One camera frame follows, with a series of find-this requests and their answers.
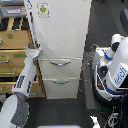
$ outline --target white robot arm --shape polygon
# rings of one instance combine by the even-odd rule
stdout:
[[[0,113],[0,128],[22,128],[29,115],[29,106],[26,102],[36,74],[36,60],[41,48],[26,49],[25,67],[17,82],[12,87],[11,95],[4,103]]]

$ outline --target white refrigerator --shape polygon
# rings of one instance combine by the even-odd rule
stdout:
[[[92,0],[24,0],[47,99],[77,98]]]

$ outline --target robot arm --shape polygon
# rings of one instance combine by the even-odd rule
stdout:
[[[114,34],[111,39],[111,47],[109,47],[106,51],[103,50],[104,56],[100,59],[100,68],[101,70],[106,70],[109,68],[112,62],[112,58],[118,48],[118,45],[125,37],[120,34]]]
[[[13,95],[4,103],[0,113],[0,128],[22,128],[29,115],[26,103],[36,73],[36,60],[41,48],[26,49],[25,67],[12,87]]]

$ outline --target drawer handle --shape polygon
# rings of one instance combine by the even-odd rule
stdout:
[[[8,72],[8,73],[0,73],[0,75],[15,75],[16,71],[14,72]]]
[[[52,82],[56,83],[56,84],[66,84],[69,82],[69,80],[53,80]]]
[[[64,66],[64,65],[69,64],[69,63],[71,63],[71,62],[70,62],[70,61],[67,61],[67,62],[63,62],[63,63],[56,63],[56,62],[54,62],[54,61],[50,61],[50,63],[51,63],[51,64],[54,64],[54,65],[57,65],[57,66]]]
[[[11,90],[6,90],[6,91],[4,91],[3,89],[5,89],[5,88],[6,88],[5,86],[2,86],[0,91],[1,91],[1,92],[10,92],[10,91],[11,91]]]
[[[8,62],[9,62],[9,59],[7,59],[7,61],[0,61],[0,64],[8,63]]]

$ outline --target blue logo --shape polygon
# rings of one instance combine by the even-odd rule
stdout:
[[[115,82],[119,85],[121,81],[123,80],[125,74],[126,74],[126,69],[120,68],[120,72],[117,74],[117,77],[114,78]]]

